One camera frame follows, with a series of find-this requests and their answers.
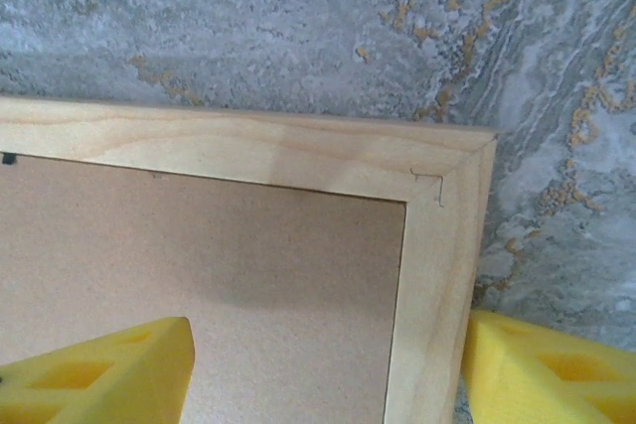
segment marble surface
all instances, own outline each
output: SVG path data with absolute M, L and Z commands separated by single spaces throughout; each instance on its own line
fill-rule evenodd
M 474 306 L 628 350 L 635 47 L 636 0 L 0 0 L 1 92 L 500 128 Z

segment light wood frame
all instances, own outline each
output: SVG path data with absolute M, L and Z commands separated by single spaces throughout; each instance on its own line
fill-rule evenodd
M 450 422 L 493 131 L 0 98 L 0 151 L 405 203 L 386 423 Z

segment corkboard surface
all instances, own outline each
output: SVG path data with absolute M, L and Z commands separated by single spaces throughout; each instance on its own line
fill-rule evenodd
M 184 424 L 381 421 L 403 206 L 34 158 L 0 172 L 0 362 L 184 315 Z

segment brown backing board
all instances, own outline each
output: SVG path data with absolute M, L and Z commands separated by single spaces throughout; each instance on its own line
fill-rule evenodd
M 0 151 L 405 205 L 390 424 L 450 422 L 495 146 L 450 125 L 0 97 Z
M 382 421 L 403 205 L 32 158 L 0 172 L 0 362 L 184 315 L 184 424 Z

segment wooden frame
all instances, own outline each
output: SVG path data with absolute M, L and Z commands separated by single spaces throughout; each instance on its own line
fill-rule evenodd
M 405 203 L 387 423 L 451 420 L 495 147 L 448 125 L 0 98 L 0 151 Z

